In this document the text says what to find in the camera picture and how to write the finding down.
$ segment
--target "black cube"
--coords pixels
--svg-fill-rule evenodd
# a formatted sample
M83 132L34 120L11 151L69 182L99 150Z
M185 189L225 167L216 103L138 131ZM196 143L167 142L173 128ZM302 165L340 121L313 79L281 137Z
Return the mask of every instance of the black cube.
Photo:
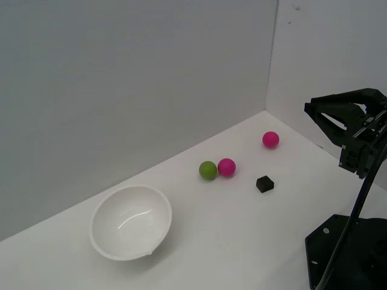
M265 175L256 180L256 186L261 193L264 193L274 188L274 182Z

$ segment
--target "magenta ball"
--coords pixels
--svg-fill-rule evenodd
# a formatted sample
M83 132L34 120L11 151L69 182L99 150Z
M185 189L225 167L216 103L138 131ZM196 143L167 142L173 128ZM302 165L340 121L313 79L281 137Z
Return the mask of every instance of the magenta ball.
M231 159L224 158L218 164L218 171L220 175L230 177L235 173L236 165Z
M268 148L275 148L279 143L279 136L276 132L266 132L262 142Z

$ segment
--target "white wall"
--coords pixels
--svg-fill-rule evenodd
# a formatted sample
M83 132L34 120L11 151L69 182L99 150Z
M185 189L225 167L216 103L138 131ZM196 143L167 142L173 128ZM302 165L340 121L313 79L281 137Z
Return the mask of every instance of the white wall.
M339 157L304 103L362 88L387 95L386 15L385 0L280 0L266 110ZM384 164L384 189L386 176Z
M0 0L0 240L263 110L275 13Z

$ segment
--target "black cable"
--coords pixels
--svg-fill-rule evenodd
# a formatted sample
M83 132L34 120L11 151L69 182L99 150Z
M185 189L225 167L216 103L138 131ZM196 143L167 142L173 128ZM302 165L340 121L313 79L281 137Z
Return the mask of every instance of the black cable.
M383 132L381 132L381 134L384 135L386 134L386 132L387 130L385 129L383 130ZM316 287L316 290L324 290L325 286L327 285L333 273L334 264L336 263L336 260L339 257L341 250L343 249L344 245L350 238L351 233L354 227L356 226L357 220L360 216L360 212L362 211L362 208L364 206L365 199L368 196L369 189L371 188L372 183L374 182L374 179L376 177L376 174L380 166L382 165L383 161L385 160L386 156L387 156L387 143L384 145L383 149L379 151L379 154L375 157L375 161L373 162L366 178L364 179L362 188L359 191L359 195L357 196L350 218L348 219L348 222L345 225L343 233L341 234L340 239L337 242L336 247L334 248L332 256L328 262L327 267L325 268L325 271L320 280L320 283Z

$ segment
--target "white table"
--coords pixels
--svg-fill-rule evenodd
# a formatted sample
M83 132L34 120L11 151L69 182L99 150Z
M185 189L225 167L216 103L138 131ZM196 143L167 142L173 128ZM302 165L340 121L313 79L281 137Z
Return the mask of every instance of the white table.
M276 150L261 145L266 131L280 135ZM237 164L232 179L198 176L202 161L225 157ZM275 188L262 194L255 182L264 175ZM333 213L348 213L361 183L337 159L262 112L0 242L0 287L307 290L304 238ZM164 191L172 226L153 255L114 262L92 248L87 229L99 201L126 184ZM386 192L373 186L363 217L387 218L386 208Z

